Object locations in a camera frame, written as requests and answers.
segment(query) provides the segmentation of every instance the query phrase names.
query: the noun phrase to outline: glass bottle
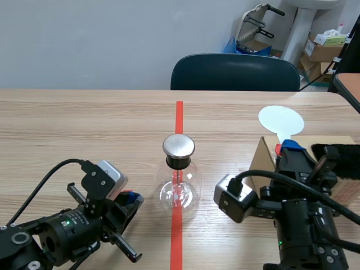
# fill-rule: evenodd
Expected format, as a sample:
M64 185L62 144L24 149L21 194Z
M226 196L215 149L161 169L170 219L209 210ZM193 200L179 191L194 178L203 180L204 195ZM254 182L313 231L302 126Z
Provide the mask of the glass bottle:
M184 134L167 137L163 143L166 159L156 169L154 200L162 208L172 211L193 210L199 203L203 180L190 156L194 141Z

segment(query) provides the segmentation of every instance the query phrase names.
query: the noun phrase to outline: white paddle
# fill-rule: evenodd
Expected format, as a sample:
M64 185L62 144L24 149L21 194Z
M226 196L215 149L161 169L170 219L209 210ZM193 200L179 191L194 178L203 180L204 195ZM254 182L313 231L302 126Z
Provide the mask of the white paddle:
M283 106L267 106L259 112L259 121L267 130L276 133L280 143L304 129L303 118Z

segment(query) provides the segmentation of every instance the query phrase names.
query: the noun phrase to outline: dark green chair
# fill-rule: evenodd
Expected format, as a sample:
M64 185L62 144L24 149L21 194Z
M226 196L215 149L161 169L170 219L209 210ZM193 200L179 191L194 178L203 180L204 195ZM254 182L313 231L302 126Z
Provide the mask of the dark green chair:
M285 60L255 55L190 55L173 70L171 90L297 92L296 67Z

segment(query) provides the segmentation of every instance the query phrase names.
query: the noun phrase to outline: red tape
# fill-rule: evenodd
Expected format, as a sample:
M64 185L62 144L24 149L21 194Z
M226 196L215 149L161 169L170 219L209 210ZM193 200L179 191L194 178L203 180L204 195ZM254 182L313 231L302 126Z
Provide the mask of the red tape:
M176 102L175 133L183 133L184 105L182 101ZM179 172L179 183L182 183L183 172ZM177 173L173 175L174 185L177 183ZM170 247L170 270L182 270L182 205L175 201L171 220L171 247Z

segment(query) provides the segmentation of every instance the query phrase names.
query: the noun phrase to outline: silver lid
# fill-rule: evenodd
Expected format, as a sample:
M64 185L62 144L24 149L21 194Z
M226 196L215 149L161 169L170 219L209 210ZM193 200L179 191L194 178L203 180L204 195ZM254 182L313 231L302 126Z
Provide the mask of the silver lid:
M195 143L189 136L173 134L165 139L163 150L173 159L185 159L194 153Z

